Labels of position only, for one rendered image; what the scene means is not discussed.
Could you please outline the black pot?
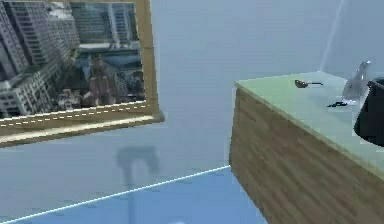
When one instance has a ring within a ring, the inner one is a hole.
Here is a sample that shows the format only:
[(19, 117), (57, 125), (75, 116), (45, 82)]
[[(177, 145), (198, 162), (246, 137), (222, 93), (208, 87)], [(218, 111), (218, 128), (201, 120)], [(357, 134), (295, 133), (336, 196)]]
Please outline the black pot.
[(368, 95), (354, 124), (354, 131), (362, 139), (384, 147), (384, 77), (374, 78), (367, 86)]

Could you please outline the gold framed city picture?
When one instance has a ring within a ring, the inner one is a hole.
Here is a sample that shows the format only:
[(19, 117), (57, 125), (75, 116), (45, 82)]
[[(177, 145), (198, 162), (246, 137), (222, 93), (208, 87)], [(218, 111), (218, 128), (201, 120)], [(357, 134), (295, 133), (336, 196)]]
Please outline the gold framed city picture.
[(163, 119), (149, 0), (0, 0), (0, 148)]

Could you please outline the wooden counter with green top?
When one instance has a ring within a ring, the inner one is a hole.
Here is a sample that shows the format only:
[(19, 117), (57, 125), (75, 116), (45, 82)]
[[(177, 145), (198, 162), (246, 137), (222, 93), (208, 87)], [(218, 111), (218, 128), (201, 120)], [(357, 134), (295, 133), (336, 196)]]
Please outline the wooden counter with green top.
[(229, 163), (268, 224), (384, 224), (384, 148), (355, 134), (358, 105), (327, 107), (344, 84), (324, 72), (237, 82)]

